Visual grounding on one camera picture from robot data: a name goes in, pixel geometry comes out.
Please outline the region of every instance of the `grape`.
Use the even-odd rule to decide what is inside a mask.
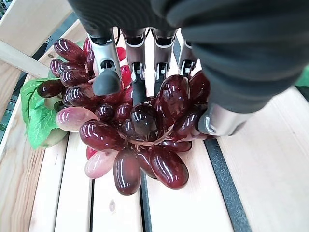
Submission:
[[[59,75],[61,75],[64,71],[68,71],[72,69],[77,69],[77,70],[86,72],[85,66],[82,64],[77,64],[73,62],[63,62],[58,67],[58,73]]]
[[[85,42],[84,42],[84,45],[83,45],[83,52],[85,54],[85,57],[88,56],[88,53],[92,51],[92,46],[91,46],[91,43],[89,41],[89,38],[87,37],[85,39]]]
[[[189,151],[192,148],[192,141],[183,141],[176,143],[170,140],[164,140],[163,142],[159,143],[159,145],[170,151],[185,152]]]
[[[85,122],[79,130],[82,141],[97,151],[105,149],[122,150],[126,140],[120,137],[119,132],[99,120]]]
[[[62,58],[67,61],[84,64],[86,56],[82,49],[74,42],[60,38],[54,43],[54,49]]]
[[[148,104],[140,103],[131,111],[134,131],[145,141],[156,140],[162,132],[159,114]]]
[[[121,80],[124,83],[124,86],[127,87],[132,83],[132,77],[131,77],[131,70],[130,66],[125,64],[120,67],[120,73],[121,73]]]
[[[56,77],[60,77],[60,74],[58,73],[58,68],[62,62],[63,61],[60,59],[53,59],[50,62],[50,70],[52,71],[53,75]]]
[[[93,62],[95,60],[95,54],[93,53],[93,50],[91,50],[88,53],[87,56],[87,69],[89,74],[93,74]]]
[[[121,95],[124,91],[124,84],[121,82],[120,90],[117,93],[111,93],[108,95],[104,95],[104,103],[109,105],[117,105],[121,101]]]
[[[90,110],[70,107],[57,113],[56,124],[64,131],[78,132],[85,122],[92,119],[97,119],[97,116]]]
[[[108,122],[114,118],[114,109],[111,105],[103,104],[96,110],[96,116],[101,121]]]
[[[132,108],[132,105],[126,103],[119,105],[116,109],[114,121],[118,124],[122,124],[126,119],[130,118]]]
[[[209,80],[207,80],[202,70],[198,71],[189,80],[189,85],[190,85],[190,90],[191,90],[192,103],[193,104],[206,103],[211,87],[210,87]]]
[[[68,97],[69,97],[68,93],[64,94],[62,97],[62,103],[68,107],[71,107],[73,105],[69,102]]]
[[[139,190],[140,166],[132,149],[126,148],[118,153],[113,172],[115,185],[120,194],[128,196]]]
[[[66,106],[65,104],[63,104],[62,101],[57,101],[54,104],[54,110],[58,113],[60,110],[66,109],[68,108],[68,106]]]
[[[210,139],[211,135],[198,131],[198,121],[204,110],[203,106],[193,105],[188,112],[179,118],[173,126],[174,141],[191,141],[193,139]]]
[[[68,100],[73,106],[86,107],[97,105],[100,97],[96,96],[92,91],[92,85],[85,83],[75,86],[68,92]]]
[[[159,93],[159,105],[164,115],[164,124],[170,127],[190,107],[188,78],[172,75],[165,79]]]
[[[151,169],[150,163],[149,163],[149,153],[148,149],[144,149],[140,147],[139,151],[134,150],[134,153],[136,155],[137,161],[140,165],[140,168],[151,178],[156,179],[156,176]]]
[[[60,76],[61,83],[65,87],[74,87],[79,84],[88,82],[89,79],[90,78],[88,73],[78,69],[64,71]]]
[[[117,54],[120,61],[126,58],[126,50],[123,47],[117,47]]]
[[[96,152],[86,163],[86,175],[92,179],[104,176],[112,169],[117,154],[118,151],[112,149]]]
[[[48,80],[38,85],[37,93],[43,98],[51,98],[61,93],[62,88],[60,80]]]
[[[121,98],[123,103],[133,105],[133,86],[130,86],[128,89],[124,90]]]
[[[150,165],[155,176],[171,189],[181,189],[187,183],[189,172],[182,159],[173,151],[154,146],[149,148]]]
[[[94,154],[96,154],[98,151],[96,151],[95,149],[93,149],[92,147],[87,146],[86,149],[86,157],[87,160],[90,159]]]

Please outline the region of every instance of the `wooden crate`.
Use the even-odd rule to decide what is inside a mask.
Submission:
[[[0,21],[0,117],[21,70],[26,81],[47,76],[53,48],[39,61],[29,56],[70,13],[62,0],[13,1]],[[76,21],[62,37],[77,42],[86,33]],[[182,40],[179,30],[169,74],[177,72]],[[149,95],[153,49],[150,35]],[[85,176],[86,146],[77,133],[52,148],[32,149],[19,97],[0,145],[0,232],[309,231],[308,118],[307,101],[292,87],[238,134],[218,144],[194,141],[183,156],[190,174],[185,188],[173,191],[146,178],[140,192],[124,197],[112,172],[95,181]]]

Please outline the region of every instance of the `black fabric sleeve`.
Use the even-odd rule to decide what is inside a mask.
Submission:
[[[192,43],[211,82],[210,101],[252,113],[309,63],[308,0],[151,0]]]

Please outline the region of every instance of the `grape cluster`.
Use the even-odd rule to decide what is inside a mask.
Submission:
[[[133,106],[131,70],[121,67],[121,89],[96,96],[92,82],[98,75],[88,39],[83,50],[75,43],[59,39],[55,51],[67,62],[51,61],[59,80],[42,83],[37,91],[45,98],[61,94],[54,105],[57,125],[65,131],[79,132],[88,145],[85,173],[99,178],[113,168],[117,190],[131,195],[140,187],[141,170],[171,189],[181,189],[189,172],[178,154],[189,151],[193,139],[210,139],[197,128],[207,109],[210,84],[199,71],[189,79],[172,75],[155,97]],[[126,51],[117,48],[123,60]]]

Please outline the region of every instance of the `robotic hand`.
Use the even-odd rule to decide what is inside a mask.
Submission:
[[[197,58],[211,83],[198,128],[235,133],[252,114],[299,77],[309,61],[307,0],[68,0],[92,43],[100,76],[97,95],[120,89],[112,27],[121,28],[132,68],[133,103],[145,92],[145,28],[153,28],[155,94],[169,70],[177,28],[185,38],[179,73]]]

